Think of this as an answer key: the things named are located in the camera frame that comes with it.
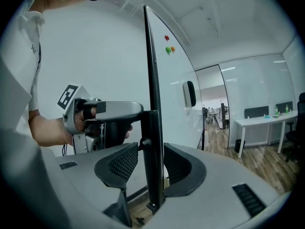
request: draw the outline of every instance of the white desk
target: white desk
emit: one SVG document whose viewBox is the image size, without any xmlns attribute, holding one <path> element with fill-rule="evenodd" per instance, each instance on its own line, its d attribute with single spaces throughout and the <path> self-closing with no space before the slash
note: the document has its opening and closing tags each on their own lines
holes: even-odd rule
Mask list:
<svg viewBox="0 0 305 229">
<path fill-rule="evenodd" d="M 282 149 L 284 134 L 285 134 L 285 122 L 288 119 L 292 119 L 292 118 L 296 118 L 296 117 L 297 117 L 297 110 L 293 110 L 293 111 L 289 112 L 288 114 L 279 116 L 278 118 L 273 118 L 271 116 L 270 118 L 257 117 L 257 118 L 250 118 L 250 119 L 235 120 L 236 123 L 243 128 L 242 140 L 241 140 L 241 144 L 240 144 L 240 148 L 239 148 L 238 158 L 240 158 L 242 156 L 243 147 L 244 147 L 244 134 L 245 134 L 246 127 L 257 126 L 257 125 L 269 125 L 268 133 L 267 133 L 267 140 L 268 140 L 268 144 L 270 145 L 271 125 L 282 122 L 280 144 L 279 144 L 278 150 L 277 150 L 277 152 L 280 153 L 281 149 Z"/>
</svg>

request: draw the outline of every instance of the person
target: person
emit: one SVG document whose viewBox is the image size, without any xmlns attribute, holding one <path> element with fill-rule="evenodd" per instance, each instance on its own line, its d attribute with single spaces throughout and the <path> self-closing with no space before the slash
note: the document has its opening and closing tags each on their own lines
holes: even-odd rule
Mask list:
<svg viewBox="0 0 305 229">
<path fill-rule="evenodd" d="M 72 145 L 72 135 L 66 130 L 63 119 L 48 120 L 39 112 L 37 80 L 42 62 L 39 39 L 44 24 L 43 13 L 82 1 L 85 0 L 25 0 L 2 35 L 1 59 L 18 83 L 31 94 L 16 131 L 31 135 L 39 146 Z M 95 113 L 96 108 L 92 108 L 93 117 Z M 85 129 L 82 111 L 75 116 L 75 126 L 79 131 Z"/>
</svg>

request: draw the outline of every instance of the trash bin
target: trash bin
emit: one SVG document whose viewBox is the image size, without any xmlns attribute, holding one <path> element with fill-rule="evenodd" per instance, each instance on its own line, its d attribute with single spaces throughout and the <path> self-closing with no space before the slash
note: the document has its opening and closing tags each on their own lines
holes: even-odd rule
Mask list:
<svg viewBox="0 0 305 229">
<path fill-rule="evenodd" d="M 237 152 L 237 153 L 239 153 L 239 148 L 240 148 L 240 143 L 242 142 L 242 140 L 241 139 L 237 139 L 236 141 L 235 141 L 235 148 L 234 148 L 234 150 L 235 150 L 235 152 Z"/>
</svg>

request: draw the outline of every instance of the hand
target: hand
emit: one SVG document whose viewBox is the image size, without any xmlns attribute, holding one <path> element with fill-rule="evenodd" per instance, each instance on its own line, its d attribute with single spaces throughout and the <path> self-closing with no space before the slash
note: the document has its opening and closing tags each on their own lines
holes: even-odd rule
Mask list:
<svg viewBox="0 0 305 229">
<path fill-rule="evenodd" d="M 96 107 L 93 107 L 91 109 L 91 114 L 95 118 Z M 81 132 L 83 132 L 85 130 L 85 128 L 86 128 L 85 120 L 84 120 L 84 116 L 83 116 L 83 110 L 79 111 L 75 115 L 75 127 L 76 127 L 76 129 L 78 129 Z M 130 134 L 128 132 L 131 131 L 131 130 L 132 130 L 132 125 L 128 129 L 128 131 L 127 131 L 127 133 L 125 135 L 125 139 L 127 139 L 130 136 Z"/>
</svg>

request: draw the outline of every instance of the vent grille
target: vent grille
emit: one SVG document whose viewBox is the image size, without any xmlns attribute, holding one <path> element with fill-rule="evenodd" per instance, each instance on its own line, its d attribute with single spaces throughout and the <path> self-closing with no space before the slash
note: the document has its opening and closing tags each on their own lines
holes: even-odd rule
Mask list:
<svg viewBox="0 0 305 229">
<path fill-rule="evenodd" d="M 64 169 L 68 169 L 70 167 L 76 166 L 77 164 L 74 161 L 68 162 L 68 163 L 64 163 L 59 165 L 61 167 L 62 170 Z"/>
<path fill-rule="evenodd" d="M 170 185 L 185 179 L 192 170 L 188 159 L 167 147 L 164 147 L 164 165 L 168 171 Z"/>
<path fill-rule="evenodd" d="M 232 188 L 252 218 L 266 208 L 247 184 L 237 185 Z"/>
<path fill-rule="evenodd" d="M 138 163 L 138 146 L 130 149 L 129 151 L 117 157 L 116 159 L 112 160 L 109 163 L 108 168 L 111 172 L 113 172 L 117 176 L 128 181 L 137 163 Z"/>
</svg>

